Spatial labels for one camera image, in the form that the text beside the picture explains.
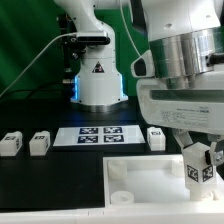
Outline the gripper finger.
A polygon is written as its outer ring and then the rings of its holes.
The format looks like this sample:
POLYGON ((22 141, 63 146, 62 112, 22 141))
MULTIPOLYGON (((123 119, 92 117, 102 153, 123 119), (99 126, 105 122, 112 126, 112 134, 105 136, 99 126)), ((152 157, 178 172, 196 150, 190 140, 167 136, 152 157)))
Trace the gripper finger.
POLYGON ((181 149, 184 149, 193 144, 193 141, 187 130, 173 129, 172 133, 181 149))
POLYGON ((207 135, 211 142, 209 149, 205 152, 208 165, 220 166, 224 163, 224 135, 207 135))

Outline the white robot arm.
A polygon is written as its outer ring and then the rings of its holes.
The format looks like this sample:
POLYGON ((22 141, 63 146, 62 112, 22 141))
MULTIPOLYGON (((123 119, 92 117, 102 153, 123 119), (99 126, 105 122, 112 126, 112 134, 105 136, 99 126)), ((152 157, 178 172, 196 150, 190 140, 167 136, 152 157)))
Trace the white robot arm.
POLYGON ((124 100, 116 69, 115 33, 98 20, 99 9, 128 6, 149 48, 132 64, 143 118, 170 127, 181 147, 191 132, 207 134, 207 163, 224 163, 224 0, 54 0, 71 18, 77 43, 86 48, 75 78, 73 102, 89 108, 124 100))

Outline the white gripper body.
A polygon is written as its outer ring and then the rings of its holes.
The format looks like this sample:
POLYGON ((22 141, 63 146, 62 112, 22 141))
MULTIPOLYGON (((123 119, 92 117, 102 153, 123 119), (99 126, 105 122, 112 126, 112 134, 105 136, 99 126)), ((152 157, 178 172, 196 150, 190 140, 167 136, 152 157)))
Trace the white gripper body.
POLYGON ((168 90, 158 79, 140 79, 137 96, 151 125, 224 135, 224 78, 199 77, 193 89, 168 90))

